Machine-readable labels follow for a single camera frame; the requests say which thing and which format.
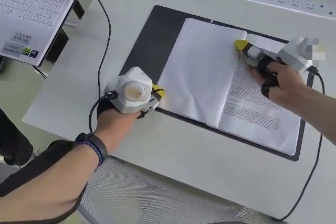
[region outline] power socket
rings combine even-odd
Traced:
[[[307,0],[247,0],[316,17],[336,19],[336,7]]]

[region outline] desk surface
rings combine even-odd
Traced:
[[[336,4],[334,0],[322,0]],[[319,37],[327,46],[320,63],[327,93],[336,96],[335,21],[242,0],[102,0],[112,39],[102,87],[117,76],[154,5],[162,5],[283,39]],[[88,131],[97,99],[97,70],[108,35],[96,1],[82,19],[45,81],[24,122],[75,139]],[[314,88],[320,90],[315,81]],[[153,113],[136,123],[115,156],[274,217],[296,201],[313,166],[319,133],[307,125],[300,160],[291,162],[222,135]],[[318,169],[290,223],[331,223],[336,200],[336,147],[324,141]]]

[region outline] laptop sticker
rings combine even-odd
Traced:
[[[30,52],[31,52],[31,49],[26,47],[26,48],[23,49],[22,54],[26,55],[26,56],[29,56]]]
[[[32,40],[32,36],[16,31],[13,36],[11,36],[10,40],[28,46],[30,41]]]
[[[29,57],[32,57],[32,58],[35,58],[35,59],[36,59],[36,57],[38,56],[38,53],[39,53],[39,51],[32,50],[32,51],[30,52]]]
[[[13,43],[13,42],[6,42],[1,49],[1,52],[4,54],[8,54],[11,56],[19,57],[22,53],[22,50],[25,46]]]

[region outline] paper page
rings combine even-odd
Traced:
[[[255,46],[278,52],[283,44],[247,36]],[[259,85],[239,61],[219,128],[246,140],[294,155],[300,117],[265,98]]]
[[[246,32],[186,19],[158,85],[160,107],[217,127],[238,63],[236,39]]]

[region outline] black binder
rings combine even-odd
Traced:
[[[158,5],[154,6],[152,12],[150,13],[148,17],[146,24],[144,25],[137,41],[134,44],[134,47],[128,59],[126,60],[120,72],[120,75],[125,74],[132,67],[138,66],[153,80],[153,83],[157,83],[166,65],[166,62],[171,54],[171,51],[175,45],[177,37],[180,34],[181,28],[187,18],[193,18],[193,19],[201,20],[201,21],[208,22],[208,23],[211,22],[211,20],[208,18],[195,16],[192,14],[180,12],[178,10],[173,10],[173,9],[163,7],[163,6],[158,6]],[[265,38],[279,41],[281,43],[288,43],[287,40],[256,33],[254,31],[246,30],[240,27],[224,24],[224,23],[217,22],[217,21],[213,21],[212,23],[215,25],[244,30],[244,31],[247,31],[249,34],[259,35]],[[313,75],[309,74],[308,81],[307,81],[308,86],[310,87],[312,86],[313,79],[314,79]],[[196,120],[185,118],[183,116],[165,111],[160,108],[157,108],[156,110],[161,113],[173,116],[177,119],[186,121],[188,123],[192,123],[196,126],[206,128],[207,130],[216,132],[218,134],[228,136],[232,139],[249,144],[251,146],[262,149],[264,151],[271,152],[273,154],[284,157],[291,161],[299,160],[303,132],[305,130],[304,120],[301,120],[301,123],[300,123],[300,130],[299,130],[296,152],[294,156],[290,156],[282,152],[275,151],[273,149],[253,143],[251,141],[242,139],[240,137],[236,137],[231,134],[214,129]]]

